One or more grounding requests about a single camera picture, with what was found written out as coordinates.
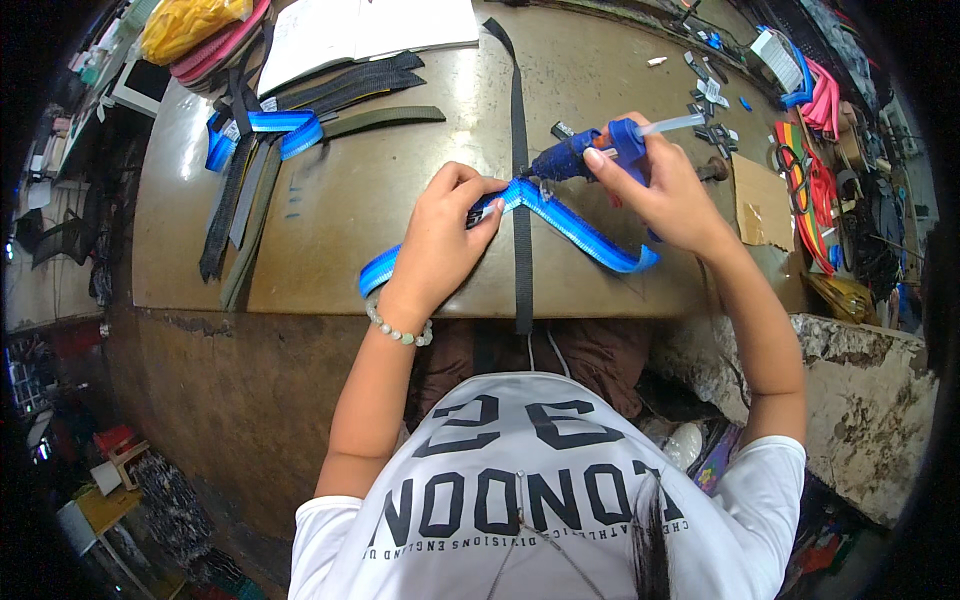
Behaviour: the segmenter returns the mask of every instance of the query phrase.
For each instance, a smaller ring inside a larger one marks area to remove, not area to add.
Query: olive green webbing strap
[[[324,125],[324,140],[394,125],[438,123],[445,120],[446,117],[437,107],[378,108],[354,114],[351,117],[340,118]]]
[[[267,209],[270,207],[270,197],[274,194],[276,176],[280,174],[280,144],[279,140],[270,146],[267,152],[263,170],[260,172],[260,181],[253,193],[253,221],[250,223],[249,238],[237,254],[227,279],[224,280],[220,291],[220,308],[227,312],[237,309],[240,290],[247,280],[250,269],[256,259],[256,252],[260,248],[260,239],[263,237],[263,226],[267,222]]]

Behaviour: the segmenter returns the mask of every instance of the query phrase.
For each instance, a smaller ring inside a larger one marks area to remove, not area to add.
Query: white label
[[[720,84],[712,77],[706,83],[703,80],[697,80],[697,89],[699,89],[707,99],[713,103],[719,102]]]
[[[230,124],[224,129],[224,135],[233,141],[240,140],[240,128],[237,126],[236,121],[230,121]]]

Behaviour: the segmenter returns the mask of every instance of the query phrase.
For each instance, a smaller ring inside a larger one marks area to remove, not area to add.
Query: notebook
[[[257,95],[338,62],[478,39],[470,0],[298,0],[276,18]]]

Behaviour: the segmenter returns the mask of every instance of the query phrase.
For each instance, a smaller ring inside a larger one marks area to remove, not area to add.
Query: yellow bag
[[[168,64],[252,11],[253,0],[160,0],[140,38],[143,58]]]

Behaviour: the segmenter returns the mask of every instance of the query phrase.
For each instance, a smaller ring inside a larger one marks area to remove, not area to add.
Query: gradient blue strap
[[[298,155],[324,137],[324,128],[321,127],[320,120],[317,119],[313,110],[274,112],[250,110],[247,115],[250,118],[251,129],[255,132],[289,132],[280,140],[281,160]],[[210,171],[219,173],[227,164],[227,159],[236,150],[237,143],[223,132],[213,130],[213,123],[217,116],[218,113],[214,112],[206,122],[205,166]]]
[[[521,204],[529,206],[544,221],[565,235],[577,248],[618,273],[646,271],[660,260],[660,255],[646,246],[640,249],[640,256],[634,256],[623,250],[556,198],[551,199],[550,202],[545,201],[540,194],[540,189],[528,179],[516,178],[510,181],[507,189],[484,196],[473,205],[470,212],[476,213],[482,210],[494,198],[503,198],[506,203],[504,213],[510,212]],[[390,279],[394,274],[394,263],[399,251],[399,245],[390,248],[360,271],[361,296],[366,298],[377,286]]]

